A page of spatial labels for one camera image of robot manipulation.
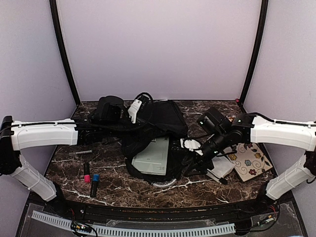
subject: patterned card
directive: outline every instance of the patterned card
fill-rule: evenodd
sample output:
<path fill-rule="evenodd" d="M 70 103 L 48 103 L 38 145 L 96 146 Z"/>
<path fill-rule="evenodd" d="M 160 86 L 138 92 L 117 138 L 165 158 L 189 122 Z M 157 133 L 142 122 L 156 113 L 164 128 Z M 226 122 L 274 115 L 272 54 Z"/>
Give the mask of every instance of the patterned card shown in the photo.
<path fill-rule="evenodd" d="M 235 170 L 243 182 L 257 177 L 273 167 L 255 143 L 239 144 L 236 150 L 236 154 L 227 155 L 227 157 L 235 164 Z M 227 148 L 224 151 L 227 153 L 232 149 Z"/>

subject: white cable tray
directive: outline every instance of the white cable tray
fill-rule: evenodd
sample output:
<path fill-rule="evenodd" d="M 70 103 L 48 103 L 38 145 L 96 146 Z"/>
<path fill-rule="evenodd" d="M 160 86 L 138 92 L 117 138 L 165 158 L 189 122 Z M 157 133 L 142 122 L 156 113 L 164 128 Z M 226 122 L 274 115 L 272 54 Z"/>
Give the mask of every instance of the white cable tray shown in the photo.
<path fill-rule="evenodd" d="M 33 211 L 32 218 L 51 226 L 71 231 L 71 220 L 51 216 L 39 211 Z M 99 225 L 93 225 L 93 228 L 100 237 L 210 237 L 227 235 L 236 232 L 234 224 L 182 230 L 137 230 Z"/>

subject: purple wall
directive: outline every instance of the purple wall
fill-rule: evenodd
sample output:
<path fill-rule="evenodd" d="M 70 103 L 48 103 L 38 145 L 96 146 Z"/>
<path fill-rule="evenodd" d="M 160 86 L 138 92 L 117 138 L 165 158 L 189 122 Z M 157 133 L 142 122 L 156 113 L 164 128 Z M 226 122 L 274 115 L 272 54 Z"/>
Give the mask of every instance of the purple wall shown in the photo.
<path fill-rule="evenodd" d="M 261 1 L 58 1 L 81 100 L 240 96 Z"/>
<path fill-rule="evenodd" d="M 316 119 L 316 2 L 271 0 L 253 82 L 248 112 L 296 121 Z M 267 144 L 279 173 L 304 151 Z M 294 190 L 310 236 L 315 236 L 316 184 Z"/>
<path fill-rule="evenodd" d="M 22 121 L 69 117 L 75 109 L 60 59 L 49 1 L 0 1 L 0 119 Z M 23 151 L 44 173 L 54 147 Z M 0 235 L 15 236 L 28 191 L 0 177 Z"/>

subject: blue marker cap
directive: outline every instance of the blue marker cap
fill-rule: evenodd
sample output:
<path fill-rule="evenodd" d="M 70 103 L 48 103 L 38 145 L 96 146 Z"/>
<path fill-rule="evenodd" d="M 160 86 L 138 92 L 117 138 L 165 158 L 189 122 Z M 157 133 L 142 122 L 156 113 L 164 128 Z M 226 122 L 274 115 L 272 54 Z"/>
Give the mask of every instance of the blue marker cap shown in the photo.
<path fill-rule="evenodd" d="M 99 177 L 100 177 L 100 175 L 94 174 L 94 175 L 93 175 L 93 178 L 92 178 L 92 181 L 97 181 L 97 182 L 99 182 Z"/>

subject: black camera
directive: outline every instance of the black camera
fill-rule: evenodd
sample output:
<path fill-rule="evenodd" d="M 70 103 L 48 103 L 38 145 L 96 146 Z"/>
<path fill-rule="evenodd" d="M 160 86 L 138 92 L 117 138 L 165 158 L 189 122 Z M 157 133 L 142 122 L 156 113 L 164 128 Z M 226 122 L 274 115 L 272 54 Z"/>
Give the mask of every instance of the black camera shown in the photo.
<path fill-rule="evenodd" d="M 208 135 L 227 133 L 232 123 L 215 107 L 209 108 L 198 120 L 198 124 Z"/>

